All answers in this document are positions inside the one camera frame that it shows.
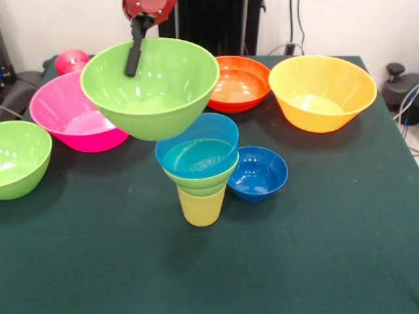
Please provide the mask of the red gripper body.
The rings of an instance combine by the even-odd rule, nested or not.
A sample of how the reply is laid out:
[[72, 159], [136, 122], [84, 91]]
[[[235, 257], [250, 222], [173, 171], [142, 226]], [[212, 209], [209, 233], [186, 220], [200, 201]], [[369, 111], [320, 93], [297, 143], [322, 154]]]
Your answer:
[[169, 18], [176, 3], [176, 0], [123, 0], [122, 9], [129, 20], [148, 15], [155, 19], [154, 24], [161, 24]]

